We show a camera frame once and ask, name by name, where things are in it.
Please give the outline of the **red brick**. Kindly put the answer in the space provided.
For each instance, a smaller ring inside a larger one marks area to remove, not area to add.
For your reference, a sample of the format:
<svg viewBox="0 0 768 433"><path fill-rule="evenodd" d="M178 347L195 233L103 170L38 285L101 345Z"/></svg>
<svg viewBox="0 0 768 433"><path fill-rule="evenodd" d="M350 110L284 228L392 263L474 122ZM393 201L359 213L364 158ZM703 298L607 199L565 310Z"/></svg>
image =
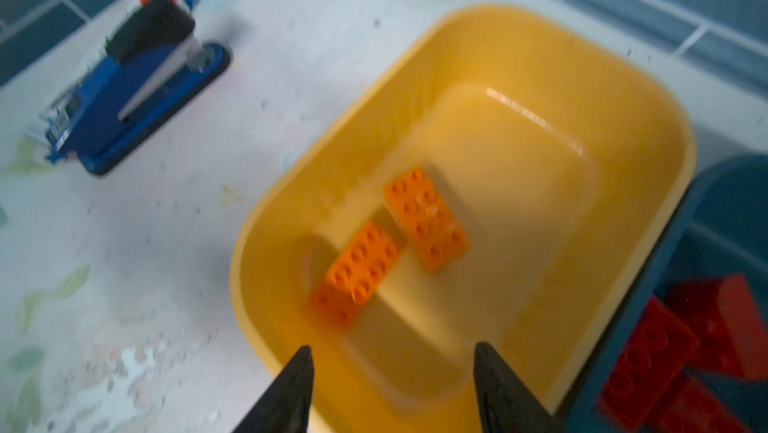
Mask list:
<svg viewBox="0 0 768 433"><path fill-rule="evenodd" d="M637 431L698 345L685 322L651 297L603 387L601 412L621 431Z"/></svg>

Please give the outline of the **red two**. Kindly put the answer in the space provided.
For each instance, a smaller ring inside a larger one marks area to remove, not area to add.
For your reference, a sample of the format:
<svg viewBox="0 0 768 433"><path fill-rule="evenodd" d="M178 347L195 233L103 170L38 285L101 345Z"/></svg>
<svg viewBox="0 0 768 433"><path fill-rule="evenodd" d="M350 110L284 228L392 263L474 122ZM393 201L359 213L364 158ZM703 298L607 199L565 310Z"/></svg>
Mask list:
<svg viewBox="0 0 768 433"><path fill-rule="evenodd" d="M767 378L767 326L744 274L679 283L666 305L699 338L689 366L741 380Z"/></svg>

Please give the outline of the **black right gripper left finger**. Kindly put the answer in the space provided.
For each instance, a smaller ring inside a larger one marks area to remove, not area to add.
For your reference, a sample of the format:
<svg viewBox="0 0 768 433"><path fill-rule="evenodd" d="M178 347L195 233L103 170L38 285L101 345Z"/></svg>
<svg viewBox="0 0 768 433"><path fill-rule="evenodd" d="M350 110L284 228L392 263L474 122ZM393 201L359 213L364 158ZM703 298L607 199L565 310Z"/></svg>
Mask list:
<svg viewBox="0 0 768 433"><path fill-rule="evenodd" d="M306 433L309 427L314 362L308 345L300 347L275 377L234 433Z"/></svg>

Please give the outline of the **orange brick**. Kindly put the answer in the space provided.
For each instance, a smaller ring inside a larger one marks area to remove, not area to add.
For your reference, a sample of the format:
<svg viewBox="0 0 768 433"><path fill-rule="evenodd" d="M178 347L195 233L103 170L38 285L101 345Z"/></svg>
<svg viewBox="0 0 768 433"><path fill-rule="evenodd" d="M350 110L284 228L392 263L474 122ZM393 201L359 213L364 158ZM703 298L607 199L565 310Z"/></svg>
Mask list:
<svg viewBox="0 0 768 433"><path fill-rule="evenodd" d="M382 228L369 221L311 290L315 315L337 330L347 330L375 296L401 256L401 248Z"/></svg>
<svg viewBox="0 0 768 433"><path fill-rule="evenodd" d="M422 167L393 179L384 193L390 213L428 273L438 272L469 250L469 236Z"/></svg>

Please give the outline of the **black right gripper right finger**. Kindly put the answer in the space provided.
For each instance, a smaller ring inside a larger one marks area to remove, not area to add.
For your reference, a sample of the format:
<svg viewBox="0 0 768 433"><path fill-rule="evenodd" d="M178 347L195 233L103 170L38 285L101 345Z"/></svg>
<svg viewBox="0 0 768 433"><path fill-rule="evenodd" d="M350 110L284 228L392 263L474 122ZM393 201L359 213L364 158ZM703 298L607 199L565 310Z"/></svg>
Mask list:
<svg viewBox="0 0 768 433"><path fill-rule="evenodd" d="M474 350L474 384L485 433L555 433L561 424L487 342Z"/></svg>

